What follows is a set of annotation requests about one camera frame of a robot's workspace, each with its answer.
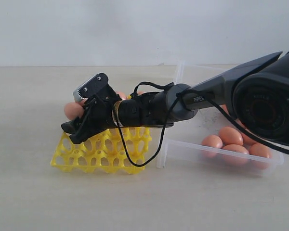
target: white table surface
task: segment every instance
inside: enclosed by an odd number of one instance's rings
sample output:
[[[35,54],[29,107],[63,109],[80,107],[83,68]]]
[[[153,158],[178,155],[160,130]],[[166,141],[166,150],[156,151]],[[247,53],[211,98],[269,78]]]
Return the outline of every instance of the white table surface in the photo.
[[[0,68],[0,231],[289,231],[289,156],[265,178],[181,161],[130,176],[50,166],[63,106],[90,75],[105,72],[113,88],[130,93],[143,80],[170,82],[174,70]]]

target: white wall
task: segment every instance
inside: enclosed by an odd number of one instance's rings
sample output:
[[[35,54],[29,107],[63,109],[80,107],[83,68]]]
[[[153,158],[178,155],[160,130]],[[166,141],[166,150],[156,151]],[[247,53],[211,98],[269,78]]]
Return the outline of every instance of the white wall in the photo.
[[[0,0],[0,66],[233,64],[289,50],[289,0]]]

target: transparent plastic box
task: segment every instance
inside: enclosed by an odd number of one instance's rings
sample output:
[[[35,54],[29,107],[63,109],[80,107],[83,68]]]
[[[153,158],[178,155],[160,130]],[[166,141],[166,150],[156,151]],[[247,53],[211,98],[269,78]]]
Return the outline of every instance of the transparent plastic box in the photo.
[[[221,68],[188,65],[182,62],[177,66],[173,82],[193,86],[224,71],[225,69]],[[166,129],[162,149],[157,159],[157,167],[165,167],[166,160],[171,158],[227,168],[232,172],[266,176],[284,163],[284,155],[272,149],[270,149],[272,158],[264,158],[200,145],[206,136],[217,135],[218,131],[225,126],[234,128],[214,107],[199,110],[193,119],[175,123],[172,128]],[[215,152],[217,155],[214,158],[208,158],[204,155],[207,151]],[[243,166],[231,166],[224,160],[231,157],[247,158],[248,161]],[[257,168],[256,163],[266,165],[266,168]]]

